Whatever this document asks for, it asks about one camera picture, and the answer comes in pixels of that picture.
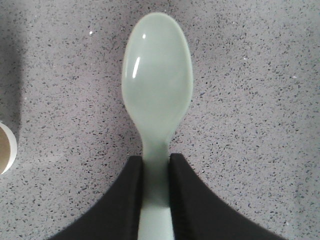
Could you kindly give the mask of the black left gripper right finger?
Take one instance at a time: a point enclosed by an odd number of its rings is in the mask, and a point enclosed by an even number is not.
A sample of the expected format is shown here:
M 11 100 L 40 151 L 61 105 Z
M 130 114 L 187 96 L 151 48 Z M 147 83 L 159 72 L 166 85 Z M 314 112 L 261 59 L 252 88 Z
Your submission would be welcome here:
M 170 155 L 169 202 L 177 240 L 282 239 L 228 206 L 202 182 L 181 153 Z

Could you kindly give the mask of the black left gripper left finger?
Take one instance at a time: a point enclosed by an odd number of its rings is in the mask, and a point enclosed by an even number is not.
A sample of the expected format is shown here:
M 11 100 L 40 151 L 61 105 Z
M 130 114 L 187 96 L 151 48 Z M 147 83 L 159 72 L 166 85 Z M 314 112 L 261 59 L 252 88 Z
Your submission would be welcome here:
M 136 240 L 143 196 L 143 160 L 128 158 L 116 181 L 82 217 L 52 240 Z

